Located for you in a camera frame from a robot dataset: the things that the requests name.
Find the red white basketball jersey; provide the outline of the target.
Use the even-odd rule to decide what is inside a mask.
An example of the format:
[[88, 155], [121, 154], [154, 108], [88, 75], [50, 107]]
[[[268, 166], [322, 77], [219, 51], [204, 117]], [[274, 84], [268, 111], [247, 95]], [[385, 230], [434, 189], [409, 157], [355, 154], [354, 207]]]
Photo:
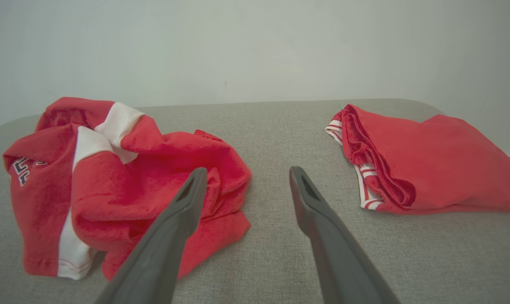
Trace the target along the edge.
[[79, 280], [101, 251], [112, 279], [199, 167], [208, 171], [207, 192], [179, 277], [251, 227], [241, 208], [252, 172], [232, 146], [202, 130], [161, 133], [119, 102], [60, 98], [3, 162], [30, 275]]
[[416, 122], [349, 104], [325, 131], [356, 171], [363, 209], [510, 212], [510, 157], [464, 120]]

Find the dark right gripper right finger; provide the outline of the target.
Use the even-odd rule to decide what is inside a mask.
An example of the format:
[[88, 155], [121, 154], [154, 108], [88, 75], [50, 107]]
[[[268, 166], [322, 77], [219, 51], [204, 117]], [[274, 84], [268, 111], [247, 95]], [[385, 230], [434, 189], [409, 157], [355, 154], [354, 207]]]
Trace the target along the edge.
[[401, 304], [301, 167], [289, 184], [297, 224], [309, 238], [325, 304]]

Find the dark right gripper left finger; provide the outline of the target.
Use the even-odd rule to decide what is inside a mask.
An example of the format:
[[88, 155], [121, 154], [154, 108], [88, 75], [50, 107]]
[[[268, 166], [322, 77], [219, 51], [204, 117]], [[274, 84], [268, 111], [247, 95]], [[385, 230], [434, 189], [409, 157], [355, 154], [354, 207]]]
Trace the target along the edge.
[[186, 241], [197, 230], [208, 171], [196, 168], [95, 301], [171, 304]]

